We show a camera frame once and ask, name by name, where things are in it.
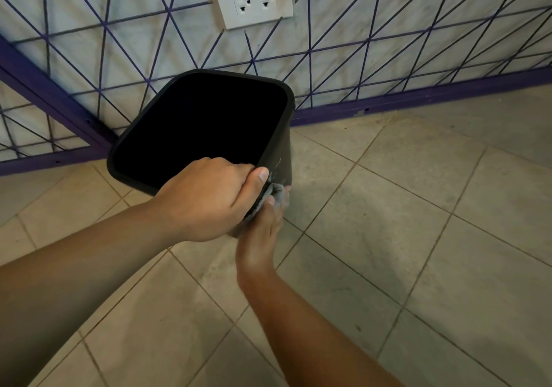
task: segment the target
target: floor tile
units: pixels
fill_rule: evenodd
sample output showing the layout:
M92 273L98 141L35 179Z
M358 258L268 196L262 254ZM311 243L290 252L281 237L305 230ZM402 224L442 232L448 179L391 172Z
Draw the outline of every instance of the floor tile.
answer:
M295 127L293 130L350 160L357 161L390 116L389 113L377 113Z
M552 170L489 149L456 215L552 265Z
M109 174L105 159L93 161L92 165L119 195L125 196L132 190L130 186L126 186L124 183L119 182L111 174Z
M78 345L40 384L40 387L104 387L83 344Z
M442 209L356 166L307 234L403 302L447 218Z
M149 201L153 197L148 194L144 194L143 192L140 192L138 189L132 189L128 195L125 196L125 201L128 202L128 204L132 207L134 205L138 205L139 203Z
M408 311L398 318L379 363L408 387L506 387Z
M232 329L190 387L286 386L272 368L236 328Z
M48 362L45 367L42 369L41 372L38 373L38 375L35 377L35 379L31 382L31 384L29 384L29 387L37 387L39 383L41 383L47 376L48 374L50 374L52 372L52 370L54 368L56 368L64 359L67 355L69 355L69 353L78 345L78 343L82 340L81 338L81 335L79 335L78 332L74 333L73 336L71 336L69 338L69 340L65 343L65 345L63 345L61 347L60 350L58 350L58 352L52 357L52 359L50 360L50 362ZM69 368L72 367L71 365L71 362L77 362L77 365L82 365L84 368L83 370L86 369L86 367L88 366L88 362L86 359L82 359L83 357L81 357L80 359L79 358L75 358L75 357L72 357L71 358L71 361L69 363ZM67 370L61 370L60 373L58 373L58 375L53 375L52 376L52 380L48 381L48 383L45 383L45 384L40 384L41 386L43 385L56 385L54 384L56 380L59 380L60 377L64 377L63 374L67 374ZM57 384L57 386L59 387L65 387L65 386L69 386L69 385L74 385L74 384Z
M84 165L26 207L19 216L37 247L96 222L119 195L90 165Z
M445 127L399 113L359 163L452 211L484 147Z
M305 230L353 163L297 132L291 138L293 183L285 217Z
M0 176L0 226L79 166Z
M300 230L284 222L276 242L274 266L280 264L300 236ZM237 239L223 236L204 243L183 242L171 249L233 321L238 320L247 307L247 300L236 281L236 244Z
M18 217L0 227L0 266L34 251Z
M187 385L231 322L165 255L87 336L112 386Z
M284 374L278 364L278 360L272 352L271 346L268 343L267 336L260 325L259 319L253 312L251 307L247 307L245 313L239 318L237 326L245 333L247 338L255 345L261 354L272 364L272 366L280 373Z
M109 311L117 305L119 301L132 289L133 286L165 255L167 251L162 251L148 263L142 266L133 276L125 281L123 285L115 290L103 304L98 307L96 311L83 323L80 327L80 333L86 336L90 331L96 327L98 323L109 313Z
M452 217L407 308L512 386L552 384L552 268Z
M552 85L412 110L476 140L552 167Z
M295 291L360 348L375 354L400 306L303 236L278 269Z
M127 205L127 203L121 199L113 207L111 207L103 216L101 216L98 222L105 220L106 218L112 217L114 215L117 215L118 213L123 212L128 207L129 206Z

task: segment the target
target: person's left hand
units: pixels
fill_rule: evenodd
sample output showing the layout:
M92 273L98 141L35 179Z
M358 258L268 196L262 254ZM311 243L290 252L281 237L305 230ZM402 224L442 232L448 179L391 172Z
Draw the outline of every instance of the person's left hand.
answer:
M234 228L253 206L268 179L266 167L223 158L190 163L149 201L168 228L170 242L203 242Z

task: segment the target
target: metal grid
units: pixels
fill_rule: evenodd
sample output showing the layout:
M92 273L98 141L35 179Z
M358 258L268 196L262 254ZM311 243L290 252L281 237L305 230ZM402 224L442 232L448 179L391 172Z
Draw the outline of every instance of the metal grid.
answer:
M283 46L279 48L281 36L275 38L276 34L282 27L290 29L293 26L293 20L278 20L271 24L265 24L261 27L250 27L241 31L225 31L217 32L216 38L210 43L208 50L203 50L202 56L194 52L194 49L188 44L187 33L189 29L185 24L176 20L176 16L183 12L192 11L199 7L212 5L211 1L192 2L190 4L175 6L176 0L159 0L162 8L156 11L150 11L141 14L133 14L126 17L113 18L110 14L114 5L114 0L105 0L103 13L98 9L95 0L81 0L93 15L95 22L85 26L76 28L65 28L63 30L54 30L50 27L49 19L52 15L52 8L49 6L49 0L41 1L42 20L40 25L37 25L37 19L33 21L29 15L24 14L17 2L12 0L0 0L5 3L5 7L13 11L19 19L21 19L25 27L32 31L31 37L23 39L12 39L10 44L13 48L17 48L28 56L32 53L28 48L30 45L40 44L43 48L44 60L40 68L47 76L52 76L52 56L60 62L63 60L71 67L73 74L78 75L82 81L89 87L87 90L73 91L70 85L64 87L69 95L75 100L83 104L86 109L95 117L106 122L111 129L120 133L128 126L132 119L139 111L143 109L145 104L153 97L162 87L162 84L167 83L177 73L168 75L158 75L156 72L160 69L160 53L163 45L166 44L168 27L176 31L172 42L180 41L183 49L182 54L189 56L188 65L192 68L210 68L240 71L242 73L267 75L288 82L296 92L296 106L298 110L316 111L319 105L327 105L329 102L332 109L339 109L341 104L346 104L351 101L358 101L367 96L383 96L411 91L419 87L431 87L456 83L467 79L488 76L500 76L513 71L527 71L539 68L546 68L552 64L552 0L496 0L497 7L488 12L485 16L458 20L456 22L447 22L459 11L465 11L466 7L471 2L481 0L424 0L427 1L426 6L429 10L426 14L431 15L429 20L418 22L423 27L417 29L400 30L400 27L391 29L390 24L395 24L398 21L405 22L405 12L420 0L403 0L404 3L391 7L390 0L386 0L385 4L382 0L349 0L347 4L343 4L339 9L339 13L329 26L320 28L314 32L315 26L321 23L321 17L315 18L315 0L295 0L296 11L300 5L306 6L306 17L303 23L306 23L304 36L299 38L295 36L296 41L304 41L304 49L294 52L284 51ZM527 2L536 1L538 5L533 7ZM356 11L358 16L359 9L362 5L368 6L364 11L364 19L362 21L366 25L366 32L363 32L361 39L352 41L343 41L336 35L336 29L341 31L347 30L352 19L350 14ZM131 55L131 51L127 49L127 42L121 36L114 32L114 29L120 25L135 22L137 20L147 20L163 17L160 34L155 45L155 50L152 51L154 57L147 69L143 68L140 62L135 60ZM503 22L507 25L497 27ZM64 36L74 36L75 34L84 33L86 31L101 31L101 44L99 45L99 66L96 77L90 77L82 71L75 61L73 53L62 44L58 44L60 38ZM434 37L440 33L453 31L447 41L439 40ZM222 45L225 44L225 38L231 34L231 39L235 40L237 34L241 34L247 49L246 59L241 59L237 62L219 64L219 58L214 58ZM111 45L111 51L108 55L108 41ZM402 42L401 47L397 47L392 52L386 54L384 58L374 58L374 53L377 52L374 48L384 42ZM272 47L273 55L265 55L266 48ZM137 74L137 80L122 80L122 83L110 83L106 78L106 65L109 62L109 57L113 56L114 50L117 49L121 59L130 63L129 66ZM503 48L499 53L500 56L493 57L493 51L497 48ZM340 57L337 60L326 63L329 70L324 75L318 73L320 65L323 63L321 54L332 53L339 51ZM455 63L446 68L430 68L436 63L435 60L443 60L451 58ZM402 60L400 68L397 69L397 61ZM278 63L278 69L266 68L267 63ZM356 78L351 79L351 70L356 71ZM342 80L341 76L347 75L347 80ZM302 85L298 85L297 76L301 77L299 81ZM331 83L345 83L346 85L336 86ZM112 97L113 91L117 89L140 89L139 108L131 113L128 110L121 108L120 104ZM61 150L74 148L73 146L64 145L64 141L76 142L78 139L80 146L85 146L87 143L75 137L67 130L63 136L55 136L52 131L56 126L61 127L49 115L45 115L46 132L37 132L32 127L24 124L23 121L18 121L14 118L14 114L21 112L25 108L31 108L31 102L19 103L13 106L0 105L0 114L4 125L5 133L9 138L9 143L0 143L0 161L2 161L2 153L11 153L11 156L5 156L5 159L23 158L32 155L33 146L45 147L49 145L49 152L55 153ZM110 112L110 115L119 115L117 121L109 121L105 119L105 113ZM76 131L72 126L72 121L64 123L68 129ZM19 144L12 136L11 130L14 127L21 127L28 133L32 133L38 140L27 144Z

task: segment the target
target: person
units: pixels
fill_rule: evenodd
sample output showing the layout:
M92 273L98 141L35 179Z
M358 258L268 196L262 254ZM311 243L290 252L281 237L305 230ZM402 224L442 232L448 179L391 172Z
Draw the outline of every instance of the person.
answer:
M150 201L0 267L0 385L30 383L125 280L181 241L208 241L242 221L269 171L204 158ZM269 196L239 237L237 282L294 386L400 386L276 273L286 202Z

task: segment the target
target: purple beam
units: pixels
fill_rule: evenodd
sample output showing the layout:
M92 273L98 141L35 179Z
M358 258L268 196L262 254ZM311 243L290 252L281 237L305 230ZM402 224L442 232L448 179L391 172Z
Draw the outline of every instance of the purple beam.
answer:
M377 113L414 108L426 104L438 104L469 97L523 89L552 83L552 67L543 67L519 73L503 74L446 84L438 87L409 90L384 96L369 97L358 101L317 106L314 109L295 111L291 126L349 118L359 112Z
M106 152L117 139L113 131L70 97L58 84L46 77L24 55L12 48L2 36L0 80L94 149Z
M107 152L99 152L92 147L82 147L64 152L29 156L23 159L3 161L0 163L0 176L24 173L33 170L49 169L85 161L100 160Z

